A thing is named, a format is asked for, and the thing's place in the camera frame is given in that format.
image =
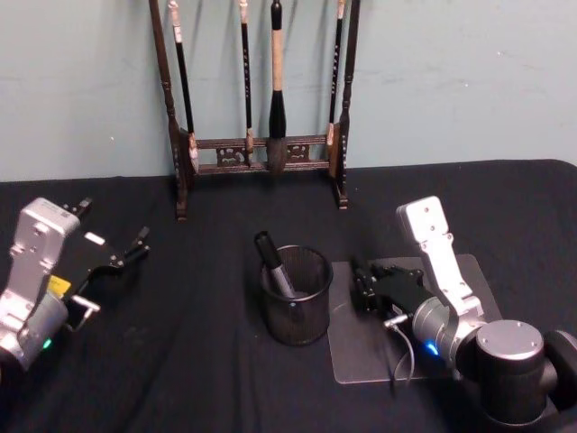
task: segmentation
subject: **brush rack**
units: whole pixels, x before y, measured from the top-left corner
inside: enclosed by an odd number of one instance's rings
[[[325,171],[333,180],[334,195],[339,209],[347,209],[346,192],[346,153],[349,140],[350,116],[354,64],[356,59],[359,31],[361,0],[350,0],[349,32],[346,39],[346,59],[344,65],[343,106],[339,122],[334,124],[334,142],[327,146],[327,135],[305,135],[286,137],[288,147],[287,165],[283,172]],[[198,173],[194,172],[188,157],[188,132],[178,126],[175,116],[172,84],[169,75],[166,45],[160,23],[158,0],[149,0],[152,18],[152,30],[160,70],[160,82],[164,90],[164,99],[169,117],[169,135],[172,157],[177,178],[177,219],[185,221],[188,210],[188,193],[194,188],[196,176],[225,173],[254,173],[268,171],[266,163],[252,161],[248,163],[246,139],[197,139],[199,151],[214,150],[216,164],[200,164]],[[253,148],[266,147],[267,138],[254,138]],[[324,159],[310,159],[310,147],[321,145],[327,148]]]

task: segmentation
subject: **wall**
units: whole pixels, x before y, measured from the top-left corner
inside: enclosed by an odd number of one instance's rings
[[[249,4],[253,117],[265,135],[270,2]],[[320,134],[336,0],[283,5],[288,133]],[[166,0],[160,9],[183,122]],[[197,136],[243,136],[237,2],[180,9]],[[362,0],[349,167],[577,164],[575,17],[572,0]],[[148,2],[2,2],[0,59],[0,180],[171,171]]]

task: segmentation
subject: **pen holder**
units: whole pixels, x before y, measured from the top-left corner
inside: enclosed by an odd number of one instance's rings
[[[304,246],[283,246],[278,251],[298,296],[279,294],[269,271],[262,266],[264,318],[270,334],[281,343],[308,345],[328,329],[333,267],[322,254]]]

